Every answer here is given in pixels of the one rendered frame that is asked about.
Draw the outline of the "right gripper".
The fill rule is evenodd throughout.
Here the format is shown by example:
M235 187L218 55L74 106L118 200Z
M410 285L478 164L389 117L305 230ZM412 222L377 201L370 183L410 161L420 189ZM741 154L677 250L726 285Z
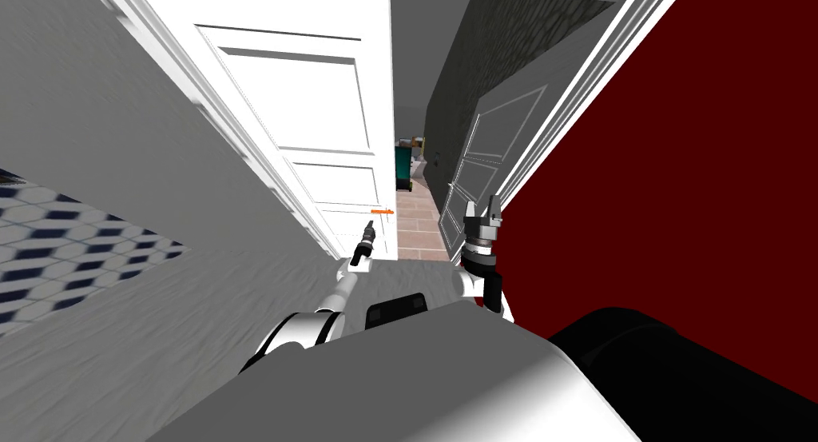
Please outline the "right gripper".
M464 213L463 232L467 240L497 241L498 230L502 225L502 200L499 196L490 196L487 217L477 217L476 204L468 201Z

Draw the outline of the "grey panelled door leaf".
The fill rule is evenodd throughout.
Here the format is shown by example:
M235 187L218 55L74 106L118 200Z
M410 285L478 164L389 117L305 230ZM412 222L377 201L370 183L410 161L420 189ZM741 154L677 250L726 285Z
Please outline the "grey panelled door leaf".
M477 213L485 211L489 197L500 193L594 47L636 1L618 0L595 14L478 101L439 217L450 262L464 242L468 202L474 202Z

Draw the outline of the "dark green bin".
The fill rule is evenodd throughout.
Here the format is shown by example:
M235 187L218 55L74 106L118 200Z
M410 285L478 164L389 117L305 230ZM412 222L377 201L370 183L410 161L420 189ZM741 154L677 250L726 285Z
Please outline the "dark green bin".
M412 191L411 147L395 147L395 185L398 190Z

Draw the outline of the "white panelled door leaf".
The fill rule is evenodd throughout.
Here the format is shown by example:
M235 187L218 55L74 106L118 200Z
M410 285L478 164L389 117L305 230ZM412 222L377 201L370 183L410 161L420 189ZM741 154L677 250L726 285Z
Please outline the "white panelled door leaf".
M397 258L390 0L145 0L316 232Z

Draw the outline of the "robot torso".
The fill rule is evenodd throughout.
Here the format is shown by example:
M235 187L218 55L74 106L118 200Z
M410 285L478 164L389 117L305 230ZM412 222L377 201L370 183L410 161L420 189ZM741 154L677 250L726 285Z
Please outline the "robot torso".
M640 442L549 341L460 301L274 349L146 442Z

